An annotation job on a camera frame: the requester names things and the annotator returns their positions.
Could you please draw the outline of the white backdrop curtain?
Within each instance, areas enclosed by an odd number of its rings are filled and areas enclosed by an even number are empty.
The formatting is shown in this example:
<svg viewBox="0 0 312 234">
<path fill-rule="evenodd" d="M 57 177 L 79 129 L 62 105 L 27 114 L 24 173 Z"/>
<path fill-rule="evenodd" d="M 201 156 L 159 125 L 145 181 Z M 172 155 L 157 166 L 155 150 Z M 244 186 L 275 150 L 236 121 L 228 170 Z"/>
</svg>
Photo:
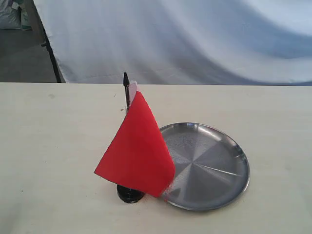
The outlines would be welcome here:
<svg viewBox="0 0 312 234">
<path fill-rule="evenodd" d="M 309 0 L 37 0 L 67 83 L 311 85 Z"/>
</svg>

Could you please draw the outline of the round stainless steel plate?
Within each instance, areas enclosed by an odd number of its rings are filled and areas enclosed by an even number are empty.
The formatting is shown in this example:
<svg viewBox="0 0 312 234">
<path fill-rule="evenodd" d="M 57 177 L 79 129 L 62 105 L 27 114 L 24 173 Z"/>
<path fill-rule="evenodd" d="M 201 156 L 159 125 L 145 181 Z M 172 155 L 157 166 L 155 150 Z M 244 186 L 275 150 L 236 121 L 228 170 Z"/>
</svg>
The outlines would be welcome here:
<svg viewBox="0 0 312 234">
<path fill-rule="evenodd" d="M 192 122 L 161 127 L 175 177 L 161 196 L 189 211 L 210 211 L 234 202 L 250 181 L 248 159 L 241 147 L 216 128 Z"/>
</svg>

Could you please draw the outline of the red flag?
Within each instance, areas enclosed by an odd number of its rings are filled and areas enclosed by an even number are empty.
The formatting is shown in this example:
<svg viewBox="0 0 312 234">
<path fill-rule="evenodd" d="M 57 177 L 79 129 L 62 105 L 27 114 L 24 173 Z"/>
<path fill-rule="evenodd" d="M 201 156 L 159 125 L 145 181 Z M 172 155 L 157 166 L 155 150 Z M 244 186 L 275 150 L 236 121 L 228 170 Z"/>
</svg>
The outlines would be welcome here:
<svg viewBox="0 0 312 234">
<path fill-rule="evenodd" d="M 175 165 L 156 119 L 136 81 L 123 76 L 127 113 L 94 173 L 119 186 L 159 197 Z"/>
</svg>

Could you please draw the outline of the white sacks in background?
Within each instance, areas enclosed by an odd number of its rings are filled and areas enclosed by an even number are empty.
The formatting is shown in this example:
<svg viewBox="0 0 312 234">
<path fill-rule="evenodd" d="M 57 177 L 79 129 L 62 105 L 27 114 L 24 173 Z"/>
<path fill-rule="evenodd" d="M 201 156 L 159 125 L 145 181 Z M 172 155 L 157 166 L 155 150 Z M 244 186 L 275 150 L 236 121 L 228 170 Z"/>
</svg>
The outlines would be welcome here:
<svg viewBox="0 0 312 234">
<path fill-rule="evenodd" d="M 24 0 L 0 0 L 0 28 L 32 30 Z"/>
</svg>

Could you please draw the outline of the black backdrop stand pole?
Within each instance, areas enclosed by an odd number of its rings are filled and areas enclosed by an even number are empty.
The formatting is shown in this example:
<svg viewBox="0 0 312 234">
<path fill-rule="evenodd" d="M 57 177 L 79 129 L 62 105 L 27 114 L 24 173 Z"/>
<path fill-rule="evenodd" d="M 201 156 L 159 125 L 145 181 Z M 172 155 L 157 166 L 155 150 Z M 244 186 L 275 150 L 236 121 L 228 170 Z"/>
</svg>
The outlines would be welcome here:
<svg viewBox="0 0 312 234">
<path fill-rule="evenodd" d="M 56 58 L 55 58 L 55 56 L 53 54 L 53 50 L 52 50 L 51 44 L 49 42 L 49 39 L 47 37 L 46 31 L 45 31 L 45 29 L 43 27 L 43 24 L 42 24 L 42 29 L 43 29 L 43 35 L 44 35 L 44 42 L 41 44 L 41 47 L 45 47 L 47 49 L 47 51 L 48 51 L 48 54 L 49 54 L 49 57 L 50 57 L 50 61 L 51 61 L 51 64 L 52 64 L 52 68 L 53 68 L 53 71 L 54 71 L 57 83 L 62 83 L 61 77 L 60 77 L 60 73 L 59 73 L 59 68 L 58 68 L 58 65 L 57 65 L 57 61 L 56 61 Z"/>
</svg>

